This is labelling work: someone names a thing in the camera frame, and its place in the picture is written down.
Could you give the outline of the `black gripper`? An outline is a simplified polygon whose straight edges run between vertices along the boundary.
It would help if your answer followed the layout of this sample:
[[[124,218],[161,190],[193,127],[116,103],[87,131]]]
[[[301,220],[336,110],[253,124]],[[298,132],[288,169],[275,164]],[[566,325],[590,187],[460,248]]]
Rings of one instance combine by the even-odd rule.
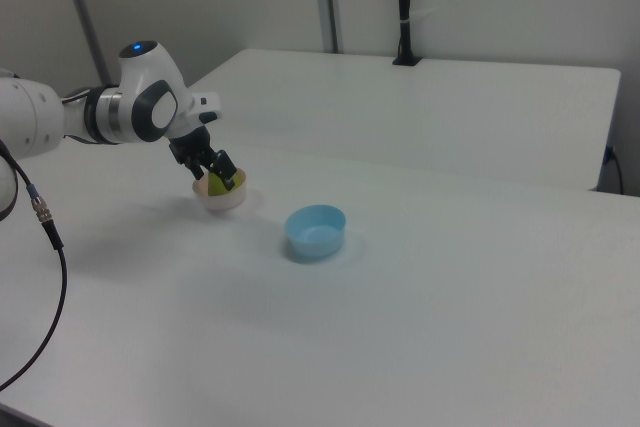
[[[197,127],[187,135],[169,140],[169,148],[176,161],[186,167],[196,180],[204,176],[204,170],[213,170],[221,188],[231,191],[235,187],[237,169],[224,150],[218,152],[211,147],[209,131]]]

